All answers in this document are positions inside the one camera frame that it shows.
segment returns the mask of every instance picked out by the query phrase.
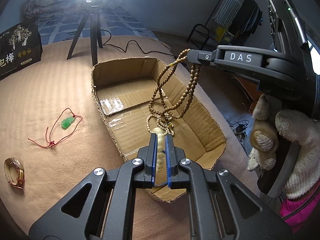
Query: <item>green jade pendant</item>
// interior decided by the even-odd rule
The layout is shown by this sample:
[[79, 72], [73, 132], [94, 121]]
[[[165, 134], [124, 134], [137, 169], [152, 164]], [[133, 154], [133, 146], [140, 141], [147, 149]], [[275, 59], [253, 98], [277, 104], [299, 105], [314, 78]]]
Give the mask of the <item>green jade pendant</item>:
[[73, 123], [74, 120], [75, 120], [75, 118], [73, 116], [70, 116], [70, 117], [62, 120], [61, 127], [63, 129], [67, 129]]

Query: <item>red cord necklace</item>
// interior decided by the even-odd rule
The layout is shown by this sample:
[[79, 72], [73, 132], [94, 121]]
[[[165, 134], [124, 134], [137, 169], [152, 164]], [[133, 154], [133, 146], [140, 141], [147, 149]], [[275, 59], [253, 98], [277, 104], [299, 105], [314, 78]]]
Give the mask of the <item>red cord necklace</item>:
[[[70, 112], [72, 113], [72, 117], [73, 117], [73, 118], [79, 117], [79, 118], [81, 118], [81, 119], [80, 119], [80, 121], [76, 124], [76, 127], [74, 128], [74, 130], [72, 131], [72, 133], [68, 134], [67, 136], [63, 137], [60, 141], [58, 141], [57, 143], [55, 143], [54, 141], [51, 140], [52, 130], [53, 130], [54, 126], [56, 125], [56, 123], [58, 122], [58, 120], [60, 119], [60, 117], [62, 116], [62, 114], [63, 114], [66, 110], [68, 110], [68, 109], [69, 109]], [[54, 123], [54, 125], [52, 126], [51, 131], [50, 131], [50, 133], [49, 133], [49, 140], [47, 139], [47, 133], [48, 133], [49, 127], [47, 127], [47, 130], [45, 131], [45, 139], [46, 139], [47, 143], [49, 143], [48, 146], [42, 146], [42, 145], [36, 143], [35, 141], [29, 139], [29, 138], [28, 138], [28, 140], [34, 142], [36, 145], [38, 145], [39, 147], [42, 147], [42, 148], [48, 148], [48, 147], [56, 146], [56, 145], [57, 145], [58, 143], [60, 143], [62, 140], [64, 140], [65, 138], [69, 137], [70, 135], [72, 135], [72, 134], [75, 132], [78, 124], [82, 121], [82, 119], [83, 119], [82, 116], [75, 115], [75, 114], [71, 111], [71, 109], [68, 107], [68, 108], [66, 108], [65, 110], [62, 111], [62, 113], [60, 114], [60, 116], [58, 117], [58, 119], [56, 120], [56, 122]]]

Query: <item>brown bead necklace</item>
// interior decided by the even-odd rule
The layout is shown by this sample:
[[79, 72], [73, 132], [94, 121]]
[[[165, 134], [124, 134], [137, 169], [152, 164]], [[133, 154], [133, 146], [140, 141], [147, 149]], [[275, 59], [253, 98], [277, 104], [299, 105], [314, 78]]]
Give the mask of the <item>brown bead necklace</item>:
[[[179, 63], [184, 62], [187, 59], [187, 53], [190, 51], [190, 49], [185, 49], [184, 51], [182, 51], [180, 53], [180, 55], [178, 56], [177, 60], [170, 63], [169, 65], [167, 65], [164, 70], [162, 70], [162, 72], [159, 74], [159, 76], [157, 77], [156, 83], [157, 83], [157, 88], [153, 93], [153, 96], [151, 98], [151, 101], [149, 102], [149, 109], [151, 111], [152, 114], [150, 114], [147, 117], [147, 129], [148, 132], [151, 133], [151, 129], [149, 126], [149, 120], [151, 117], [155, 117], [157, 119], [157, 126], [160, 127], [162, 130], [165, 131], [165, 134], [172, 134], [174, 135], [174, 132], [172, 130], [173, 128], [173, 124], [171, 122], [172, 118], [174, 119], [180, 119], [184, 116], [184, 114], [187, 112], [187, 110], [190, 107], [190, 104], [192, 102], [193, 99], [193, 93], [195, 91], [196, 85], [197, 85], [197, 81], [198, 81], [198, 77], [199, 77], [199, 72], [200, 72], [200, 65], [195, 64], [191, 66], [191, 71], [190, 71], [190, 82], [188, 84], [188, 86], [186, 87], [186, 91], [182, 94], [182, 96], [180, 97], [180, 100], [173, 106], [171, 107], [167, 107], [165, 102], [164, 102], [164, 98], [162, 95], [162, 86], [164, 84], [166, 84], [168, 82], [168, 80], [170, 79], [170, 77], [174, 74], [174, 72], [177, 69], [177, 66]], [[165, 78], [165, 80], [163, 82], [160, 83], [161, 78], [163, 77], [163, 75], [169, 70], [169, 68], [172, 68], [170, 73], [168, 74], [168, 76]], [[153, 102], [155, 101], [156, 95], [159, 92], [159, 96], [161, 99], [161, 103], [164, 107], [164, 109], [159, 112], [157, 110], [155, 110], [152, 107]], [[183, 108], [183, 111], [180, 115], [174, 115], [171, 111], [172, 110], [176, 110], [181, 104], [182, 102], [185, 100], [185, 98], [187, 97], [187, 95], [189, 95], [188, 97], [188, 101], [186, 103], [186, 105]]]

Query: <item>metal pivot bolt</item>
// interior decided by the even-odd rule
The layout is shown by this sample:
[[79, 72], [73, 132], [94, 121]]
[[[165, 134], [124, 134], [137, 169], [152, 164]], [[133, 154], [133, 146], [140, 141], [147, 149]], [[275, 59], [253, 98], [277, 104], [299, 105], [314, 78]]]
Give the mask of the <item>metal pivot bolt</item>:
[[93, 173], [97, 176], [100, 176], [104, 173], [103, 168], [96, 168]]
[[180, 163], [182, 165], [189, 165], [191, 163], [191, 160], [185, 158], [185, 159], [180, 160]]
[[229, 171], [226, 169], [220, 169], [218, 173], [220, 176], [227, 176], [229, 174]]
[[135, 158], [132, 160], [133, 165], [140, 165], [142, 163], [142, 159]]

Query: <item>pink clothing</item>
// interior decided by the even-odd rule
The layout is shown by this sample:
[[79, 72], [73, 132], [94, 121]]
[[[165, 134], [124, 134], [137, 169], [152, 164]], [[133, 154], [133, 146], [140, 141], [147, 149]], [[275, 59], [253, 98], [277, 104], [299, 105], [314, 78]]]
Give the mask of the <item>pink clothing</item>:
[[[311, 195], [314, 193], [314, 191], [319, 187], [320, 181], [318, 181], [317, 186], [311, 193]], [[311, 197], [308, 196], [302, 200], [299, 201], [293, 201], [290, 199], [285, 199], [281, 203], [280, 207], [280, 216], [284, 217], [286, 215], [289, 215], [291, 212], [295, 211], [298, 207], [300, 207], [303, 203], [305, 203], [308, 198]], [[285, 220], [285, 222], [291, 227], [293, 233], [296, 233], [302, 226], [303, 222], [308, 218], [308, 216], [311, 214], [313, 209], [315, 208], [317, 202], [320, 199], [320, 191], [318, 194], [315, 196], [315, 198], [301, 211], [299, 211], [297, 214], [293, 215], [292, 217], [288, 218]]]

